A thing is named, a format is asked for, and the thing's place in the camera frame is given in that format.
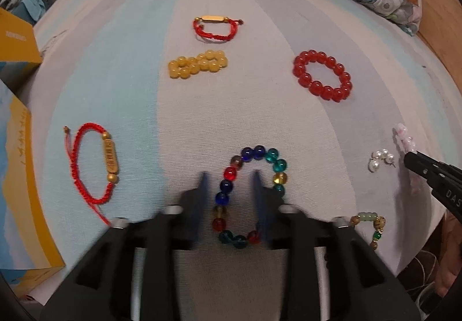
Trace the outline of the right hand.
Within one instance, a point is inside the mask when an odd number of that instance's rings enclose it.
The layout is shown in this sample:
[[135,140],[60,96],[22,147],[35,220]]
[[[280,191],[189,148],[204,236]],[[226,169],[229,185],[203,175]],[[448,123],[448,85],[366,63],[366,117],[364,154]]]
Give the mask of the right hand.
[[435,292],[445,297],[461,271],[461,223],[446,213],[443,223],[443,245],[439,269],[435,277]]

